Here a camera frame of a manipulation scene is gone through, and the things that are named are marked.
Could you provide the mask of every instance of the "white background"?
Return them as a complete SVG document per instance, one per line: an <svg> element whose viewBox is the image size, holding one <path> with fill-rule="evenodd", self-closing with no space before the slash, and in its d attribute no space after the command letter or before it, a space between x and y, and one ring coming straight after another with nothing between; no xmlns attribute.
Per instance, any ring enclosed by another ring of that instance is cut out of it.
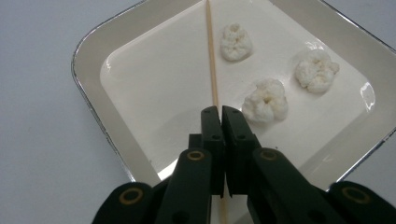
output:
<svg viewBox="0 0 396 224"><path fill-rule="evenodd" d="M85 34L137 2L0 2L0 223L91 223L129 181L70 63ZM327 2L396 49L395 1ZM395 135L348 178L394 206Z"/></svg>

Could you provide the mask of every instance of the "white tray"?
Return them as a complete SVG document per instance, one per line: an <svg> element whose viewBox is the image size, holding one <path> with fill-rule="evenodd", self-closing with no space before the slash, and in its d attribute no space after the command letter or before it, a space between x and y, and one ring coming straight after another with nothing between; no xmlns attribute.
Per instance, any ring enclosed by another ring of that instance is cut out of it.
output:
<svg viewBox="0 0 396 224"><path fill-rule="evenodd" d="M211 5L219 103L240 108L257 81L280 79L288 117L250 126L264 147L281 150L315 186L329 187L396 127L395 54L333 8L318 0ZM232 22L253 43L252 55L239 63L219 53L222 28ZM303 90L292 75L310 49L325 49L340 64L325 94ZM200 132L200 111L212 104L205 1L150 0L131 7L93 29L72 65L131 178L155 185L187 148L188 134Z"/></svg>

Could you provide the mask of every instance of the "tray rim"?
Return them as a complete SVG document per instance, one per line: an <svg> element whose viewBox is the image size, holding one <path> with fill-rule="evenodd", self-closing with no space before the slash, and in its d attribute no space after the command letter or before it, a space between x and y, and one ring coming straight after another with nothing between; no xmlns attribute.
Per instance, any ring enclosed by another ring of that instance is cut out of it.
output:
<svg viewBox="0 0 396 224"><path fill-rule="evenodd" d="M269 0L270 2L274 3L276 5L276 1L275 0ZM350 19L349 17L347 17L346 15L344 15L341 11L339 11L338 9L336 9L335 7L331 6L329 3L327 3L325 0L315 0L317 2L320 2L322 4L324 4L326 7L328 7L330 10L332 10L333 12L335 12L338 16L340 16L342 19L344 19L345 21L351 23L352 25L354 25L355 27L357 27L359 30L363 31L366 35L370 36L371 38L373 38L376 42L380 43L383 47L386 47L388 50L390 50L390 52L394 55L396 55L396 49L394 49L393 47L391 47L390 45L388 45L387 43L385 43L384 41L382 41L381 39L379 39L378 37L376 37L375 35L373 35L372 33L370 33L369 31L367 31L366 29L364 29L363 27L361 27L360 25L358 25L356 22L354 22L352 19ZM100 129L102 130L103 134L105 135L107 142L110 144L110 146L112 147L112 149L114 150L114 152L118 155L118 157L121 160L122 166L126 172L126 174L128 175L128 177L131 179L131 181L135 181L134 176L132 175L130 169L128 168L128 166L125 164L125 161L123 160L119 150L117 149L113 139L110 137L109 133L106 130L105 125L103 124L103 122L101 121L101 119L99 118L98 113L96 112L95 108L93 107L87 92L85 92L84 87L82 86L81 82L78 79L78 74L76 72L76 59L78 56L78 52L81 48L81 46L84 44L85 40L88 39L93 33L95 33L98 29L100 29L101 27L107 25L108 23L114 21L116 18L122 16L125 13L128 13L134 9L136 9L137 7L145 4L146 2L149 2L149 0L142 0L134 5L132 5L131 7L126 8L125 10L123 10L122 12L116 14L113 17L110 17L109 19L99 23L97 26L95 26L94 28L92 28L86 35L83 36L83 38L79 41L79 43L76 46L76 49L73 53L72 56L72 61L71 61L71 73L72 73L72 77L78 87L78 90L80 91L82 97L84 98L88 108L91 110L96 122L98 123ZM388 134L386 134L379 142L377 142L371 149L369 149L367 151L367 153L365 153L365 155L363 155L358 161L356 161L348 170L346 170L336 181L341 181L346 179L354 170L356 170L363 162L365 162L366 160L368 160L370 158L371 155L373 155L373 153L375 153L379 148L381 148L381 146L388 140L390 139L390 137L396 133L396 127L393 128L393 130L391 130Z"/></svg>

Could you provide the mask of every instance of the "wooden skewer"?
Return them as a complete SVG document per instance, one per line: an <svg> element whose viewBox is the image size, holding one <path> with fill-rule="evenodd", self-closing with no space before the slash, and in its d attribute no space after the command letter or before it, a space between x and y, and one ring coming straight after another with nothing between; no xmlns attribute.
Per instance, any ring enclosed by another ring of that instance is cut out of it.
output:
<svg viewBox="0 0 396 224"><path fill-rule="evenodd" d="M213 28L212 28L212 12L210 10L210 2L206 0L206 29L209 46L209 60L210 60L210 80L212 83L212 101L213 105L219 108L218 97L218 83L216 79L216 63L215 63L215 50L213 47ZM220 202L220 223L227 224L227 199L226 196L219 199Z"/></svg>
<svg viewBox="0 0 396 224"><path fill-rule="evenodd" d="M219 108L218 84L216 81L215 51L213 48L212 12L210 10L209 0L206 0L206 29L207 29L208 46L209 46L210 79L212 83L212 101L213 101L213 105Z"/></svg>

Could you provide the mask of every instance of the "white food piece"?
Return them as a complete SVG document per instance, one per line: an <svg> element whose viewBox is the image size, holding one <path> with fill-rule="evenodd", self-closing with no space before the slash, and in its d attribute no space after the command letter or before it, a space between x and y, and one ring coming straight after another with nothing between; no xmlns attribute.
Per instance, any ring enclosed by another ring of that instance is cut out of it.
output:
<svg viewBox="0 0 396 224"><path fill-rule="evenodd" d="M246 58L252 50L248 33L238 23L224 28L220 43L221 55L228 61L234 62Z"/></svg>
<svg viewBox="0 0 396 224"><path fill-rule="evenodd" d="M313 49L297 64L294 74L303 88L321 93L330 88L339 70L339 64L332 62L326 51Z"/></svg>
<svg viewBox="0 0 396 224"><path fill-rule="evenodd" d="M242 113L254 122L271 122L285 119L288 114L288 102L282 83L273 78L265 79L256 85L257 89L245 98Z"/></svg>

